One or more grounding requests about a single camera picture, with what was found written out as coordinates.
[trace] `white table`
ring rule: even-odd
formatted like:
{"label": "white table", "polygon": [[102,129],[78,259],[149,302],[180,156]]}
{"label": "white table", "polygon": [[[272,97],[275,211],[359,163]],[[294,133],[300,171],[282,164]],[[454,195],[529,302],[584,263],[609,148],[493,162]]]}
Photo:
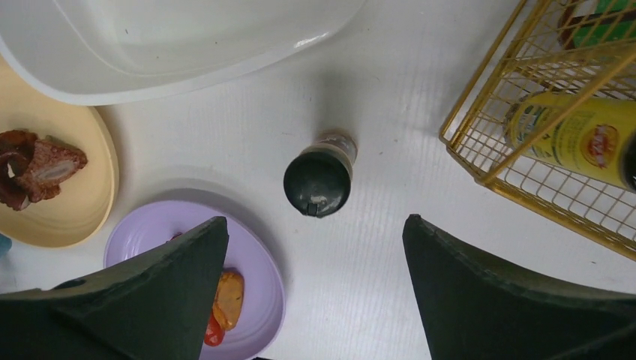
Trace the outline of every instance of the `white table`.
{"label": "white table", "polygon": [[[110,219],[67,250],[14,244],[0,262],[5,289],[47,289],[100,270],[122,217],[169,189],[195,187],[233,199],[218,205],[277,258],[287,316],[262,354],[276,360],[429,357],[401,240],[411,213],[538,272],[636,293],[636,262],[479,187],[437,139],[514,6],[369,0],[339,34],[264,70],[100,109],[121,159]],[[349,202],[317,220],[287,203],[283,174],[327,125],[349,128],[360,152]]]}

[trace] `yellow label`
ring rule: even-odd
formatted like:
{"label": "yellow label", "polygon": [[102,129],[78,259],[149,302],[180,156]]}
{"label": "yellow label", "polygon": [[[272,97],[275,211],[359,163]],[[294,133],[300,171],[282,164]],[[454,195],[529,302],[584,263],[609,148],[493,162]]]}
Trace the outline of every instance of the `yellow label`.
{"label": "yellow label", "polygon": [[[544,92],[525,100],[510,122],[511,145],[520,146],[573,97]],[[594,97],[532,144],[525,155],[621,188],[631,188],[635,179],[624,183],[620,158],[635,131],[636,102]]]}

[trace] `yellow plate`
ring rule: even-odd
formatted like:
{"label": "yellow plate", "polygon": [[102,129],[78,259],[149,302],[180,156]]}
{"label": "yellow plate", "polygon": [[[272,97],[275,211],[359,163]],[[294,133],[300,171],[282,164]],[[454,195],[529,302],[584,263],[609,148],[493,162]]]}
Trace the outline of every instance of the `yellow plate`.
{"label": "yellow plate", "polygon": [[0,132],[28,129],[82,149],[88,164],[63,182],[55,199],[14,211],[0,203],[0,233],[30,245],[61,248],[96,233],[119,186],[113,140],[97,110],[48,98],[27,85],[0,57]]}

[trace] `white container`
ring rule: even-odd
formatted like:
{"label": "white container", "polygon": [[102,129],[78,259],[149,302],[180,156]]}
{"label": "white container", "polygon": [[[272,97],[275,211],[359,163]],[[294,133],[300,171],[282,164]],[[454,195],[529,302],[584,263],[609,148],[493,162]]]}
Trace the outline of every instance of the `white container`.
{"label": "white container", "polygon": [[104,105],[200,89],[333,35],[364,0],[0,0],[0,53],[45,95]]}

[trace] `metal basket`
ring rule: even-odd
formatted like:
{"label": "metal basket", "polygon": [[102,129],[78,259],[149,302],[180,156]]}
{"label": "metal basket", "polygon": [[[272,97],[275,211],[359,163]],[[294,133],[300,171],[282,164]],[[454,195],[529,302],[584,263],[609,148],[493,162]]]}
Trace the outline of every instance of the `metal basket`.
{"label": "metal basket", "polygon": [[[524,156],[590,97],[636,101],[636,20],[626,21],[636,1],[527,2],[513,11],[442,126],[440,139],[479,184],[636,260],[636,193]],[[580,7],[600,2],[607,10],[572,20]],[[511,29],[523,17],[512,37]],[[617,37],[617,26],[624,38]],[[597,29],[604,29],[601,38]],[[504,51],[502,43],[509,38]],[[494,63],[488,76],[485,70]],[[506,113],[524,95],[545,91],[574,96],[554,104],[544,125],[511,148]]]}

